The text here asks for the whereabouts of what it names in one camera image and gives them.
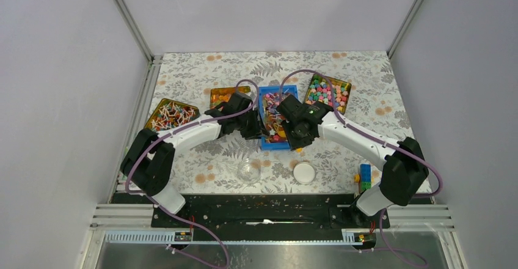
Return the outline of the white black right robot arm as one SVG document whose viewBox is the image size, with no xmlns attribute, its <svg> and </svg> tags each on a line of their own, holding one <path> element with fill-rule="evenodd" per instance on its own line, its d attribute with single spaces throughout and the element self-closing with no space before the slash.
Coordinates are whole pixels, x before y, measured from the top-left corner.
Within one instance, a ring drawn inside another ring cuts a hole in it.
<svg viewBox="0 0 518 269">
<path fill-rule="evenodd" d="M 284 98 L 277 111 L 284 117 L 282 127 L 291 149 L 307 147 L 316 138 L 327 139 L 364 157 L 382 172 L 380 182 L 360 193 L 349 207 L 351 221 L 358 227 L 369 225 L 384 208 L 407 206 L 429 175 L 414 138 L 386 138 L 346 120 L 329 105 L 301 103 L 293 95 Z"/>
</svg>

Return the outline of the blue plastic candy bin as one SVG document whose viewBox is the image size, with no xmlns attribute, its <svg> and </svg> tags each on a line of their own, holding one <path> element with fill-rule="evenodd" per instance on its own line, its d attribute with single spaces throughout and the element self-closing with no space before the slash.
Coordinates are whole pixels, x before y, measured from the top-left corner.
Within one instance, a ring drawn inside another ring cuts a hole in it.
<svg viewBox="0 0 518 269">
<path fill-rule="evenodd" d="M 286 132 L 281 126 L 284 117 L 277 110 L 280 104 L 279 86 L 259 87 L 258 96 L 258 110 L 266 129 L 266 134 L 260 139 L 260 149 L 289 150 Z"/>
</svg>

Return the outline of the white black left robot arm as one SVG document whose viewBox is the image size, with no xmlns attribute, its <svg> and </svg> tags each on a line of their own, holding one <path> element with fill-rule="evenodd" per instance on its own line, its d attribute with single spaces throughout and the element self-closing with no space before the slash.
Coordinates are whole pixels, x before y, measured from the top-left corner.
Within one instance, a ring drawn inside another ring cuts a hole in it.
<svg viewBox="0 0 518 269">
<path fill-rule="evenodd" d="M 166 219 L 176 227 L 189 221 L 185 198 L 169 180 L 176 154 L 205 142 L 217 140 L 237 131 L 246 140 L 259 139 L 266 129 L 257 102 L 248 95 L 235 92 L 204 112 L 197 119 L 161 133 L 144 128 L 138 132 L 120 165 L 127 183 L 137 186 L 141 194 L 166 211 Z"/>
</svg>

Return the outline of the yellow plastic scoop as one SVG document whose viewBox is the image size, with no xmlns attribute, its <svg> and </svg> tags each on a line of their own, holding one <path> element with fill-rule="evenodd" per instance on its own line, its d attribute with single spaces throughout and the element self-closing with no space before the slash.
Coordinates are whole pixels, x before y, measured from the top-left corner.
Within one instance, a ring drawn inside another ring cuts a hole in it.
<svg viewBox="0 0 518 269">
<path fill-rule="evenodd" d="M 262 150 L 294 150 L 300 152 L 302 147 L 292 148 L 291 141 L 294 136 L 289 132 L 286 132 L 281 125 L 274 125 L 270 130 L 266 138 L 261 141 Z"/>
</svg>

